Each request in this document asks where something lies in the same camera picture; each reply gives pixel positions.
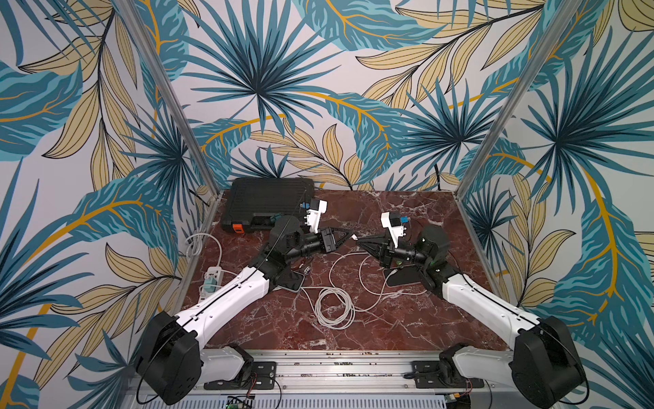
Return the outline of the phone with light case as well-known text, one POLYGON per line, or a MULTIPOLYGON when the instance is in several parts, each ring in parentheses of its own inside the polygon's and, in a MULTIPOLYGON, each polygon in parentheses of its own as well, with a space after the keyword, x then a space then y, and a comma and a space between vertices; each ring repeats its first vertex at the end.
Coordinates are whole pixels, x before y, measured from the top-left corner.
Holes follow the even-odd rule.
POLYGON ((287 274, 282 274, 279 277, 277 281, 277 287, 283 290, 298 293, 298 291, 301 290, 305 279, 306 277, 303 274, 291 271, 287 274))

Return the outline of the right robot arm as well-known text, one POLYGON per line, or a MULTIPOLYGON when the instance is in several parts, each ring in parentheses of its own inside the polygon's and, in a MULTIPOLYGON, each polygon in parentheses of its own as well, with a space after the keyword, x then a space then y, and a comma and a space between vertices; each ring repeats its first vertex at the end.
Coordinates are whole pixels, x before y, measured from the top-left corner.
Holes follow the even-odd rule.
POLYGON ((416 242, 403 240, 404 227, 360 237, 357 245, 384 268, 402 262, 409 283, 421 283, 434 296, 466 311, 508 346, 506 351, 456 344, 439 355, 439 367, 417 371, 418 378, 437 377, 455 385, 476 378, 517 390, 538 408, 564 403, 566 396, 589 380, 567 326, 550 316, 540 318, 499 298, 451 265, 450 241, 443 228, 428 225, 416 242))

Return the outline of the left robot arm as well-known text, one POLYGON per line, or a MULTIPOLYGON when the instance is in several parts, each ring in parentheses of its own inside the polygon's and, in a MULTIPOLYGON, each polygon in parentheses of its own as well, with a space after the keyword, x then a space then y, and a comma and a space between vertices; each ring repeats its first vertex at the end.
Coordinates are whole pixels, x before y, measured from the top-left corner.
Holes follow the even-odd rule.
POLYGON ((231 281, 176 315, 162 312, 150 320, 133 364, 141 382, 163 403, 174 405, 198 383, 247 380, 251 356, 240 347, 228 346, 216 358, 207 358, 203 350, 209 340, 275 289, 299 291, 304 277, 293 272, 294 261, 335 252, 353 235, 345 228, 308 232, 296 217, 281 217, 268 242, 231 281))

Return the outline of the black plastic tool case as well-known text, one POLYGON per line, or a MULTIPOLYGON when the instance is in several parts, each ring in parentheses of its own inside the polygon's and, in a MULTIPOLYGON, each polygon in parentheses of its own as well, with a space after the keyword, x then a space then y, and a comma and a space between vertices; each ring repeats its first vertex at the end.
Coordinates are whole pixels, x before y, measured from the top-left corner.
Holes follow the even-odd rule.
POLYGON ((238 234, 270 230, 281 216, 306 216, 306 205, 313 198, 314 184, 309 178, 240 177, 228 190, 221 228, 238 234))

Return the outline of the white power strip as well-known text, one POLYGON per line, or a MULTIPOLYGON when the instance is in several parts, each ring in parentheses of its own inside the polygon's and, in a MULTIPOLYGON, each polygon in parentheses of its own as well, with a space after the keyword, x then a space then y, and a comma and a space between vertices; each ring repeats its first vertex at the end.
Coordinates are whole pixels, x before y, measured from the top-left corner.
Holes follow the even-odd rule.
POLYGON ((204 273, 204 282, 199 289, 199 300, 204 301, 221 288, 223 270, 220 267, 210 267, 204 273))

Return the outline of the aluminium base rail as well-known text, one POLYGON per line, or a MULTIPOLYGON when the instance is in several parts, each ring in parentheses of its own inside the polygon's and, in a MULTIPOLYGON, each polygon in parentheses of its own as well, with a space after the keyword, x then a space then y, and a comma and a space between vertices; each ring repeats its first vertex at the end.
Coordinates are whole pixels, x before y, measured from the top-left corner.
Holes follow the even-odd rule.
POLYGON ((273 362, 270 389, 207 390, 195 386, 178 408, 224 408, 231 396, 253 408, 446 408, 455 388, 419 389, 405 379, 415 361, 437 361, 436 351, 253 350, 273 362))

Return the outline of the right aluminium frame post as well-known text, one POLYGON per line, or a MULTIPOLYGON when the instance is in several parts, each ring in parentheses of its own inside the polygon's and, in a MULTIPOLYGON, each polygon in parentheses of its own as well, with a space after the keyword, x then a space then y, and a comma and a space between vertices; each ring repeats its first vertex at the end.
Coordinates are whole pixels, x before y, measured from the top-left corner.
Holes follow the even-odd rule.
POLYGON ((548 60, 549 53, 554 49, 558 39, 565 31, 567 24, 574 16, 581 1, 563 1, 556 9, 552 23, 544 30, 543 40, 534 51, 534 56, 529 59, 525 65, 523 73, 517 78, 517 84, 514 85, 511 93, 502 106, 496 120, 490 128, 485 140, 480 144, 479 150, 471 161, 466 174, 461 180, 460 186, 455 192, 455 199, 458 204, 462 204, 466 194, 470 191, 475 177, 480 172, 485 158, 489 155, 490 150, 496 144, 502 130, 514 113, 514 110, 520 103, 522 97, 528 92, 529 87, 540 72, 543 65, 548 60))

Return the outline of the aluminium frame post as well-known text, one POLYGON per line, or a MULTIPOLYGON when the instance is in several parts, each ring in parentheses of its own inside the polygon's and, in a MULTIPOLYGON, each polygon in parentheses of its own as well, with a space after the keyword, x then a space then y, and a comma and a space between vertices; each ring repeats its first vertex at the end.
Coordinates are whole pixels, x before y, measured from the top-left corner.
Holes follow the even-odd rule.
POLYGON ((458 204, 462 204, 466 194, 470 191, 475 177, 480 172, 485 158, 489 155, 490 150, 496 144, 502 130, 514 113, 514 110, 520 103, 522 97, 528 92, 529 87, 540 72, 543 65, 548 60, 549 53, 554 49, 558 39, 565 31, 567 24, 574 16, 581 1, 563 1, 556 9, 552 23, 544 30, 543 40, 534 51, 534 56, 529 59, 525 65, 523 73, 517 78, 517 84, 514 85, 511 93, 502 106, 496 120, 490 128, 485 140, 480 144, 479 150, 471 161, 466 174, 461 180, 460 186, 455 192, 455 199, 458 204))
POLYGON ((141 58, 146 63, 149 72, 153 76, 153 81, 161 93, 163 102, 168 107, 169 112, 180 130, 182 137, 187 143, 191 156, 199 167, 199 173, 209 188, 211 196, 218 199, 221 191, 217 187, 213 174, 204 159, 192 128, 182 110, 179 100, 177 99, 172 84, 168 78, 162 61, 156 52, 154 42, 148 37, 145 23, 141 19, 136 5, 133 1, 118 0, 114 2, 116 9, 124 18, 125 25, 135 42, 136 48, 141 53, 141 58))

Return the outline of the left aluminium frame post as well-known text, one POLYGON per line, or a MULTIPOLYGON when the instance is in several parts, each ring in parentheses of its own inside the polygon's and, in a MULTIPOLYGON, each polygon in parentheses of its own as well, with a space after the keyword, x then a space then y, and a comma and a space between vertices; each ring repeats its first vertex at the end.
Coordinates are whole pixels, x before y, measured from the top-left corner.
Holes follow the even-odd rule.
POLYGON ((125 25, 135 42, 136 48, 141 53, 141 58, 146 63, 149 72, 153 76, 153 81, 161 93, 163 102, 168 107, 169 112, 180 130, 182 137, 187 143, 191 156, 199 167, 199 173, 209 188, 211 196, 218 199, 221 191, 217 187, 213 174, 204 159, 192 128, 182 110, 179 100, 177 99, 172 84, 168 78, 162 61, 156 52, 154 42, 148 37, 145 23, 141 19, 136 5, 133 1, 118 0, 114 2, 116 9, 124 18, 125 25))

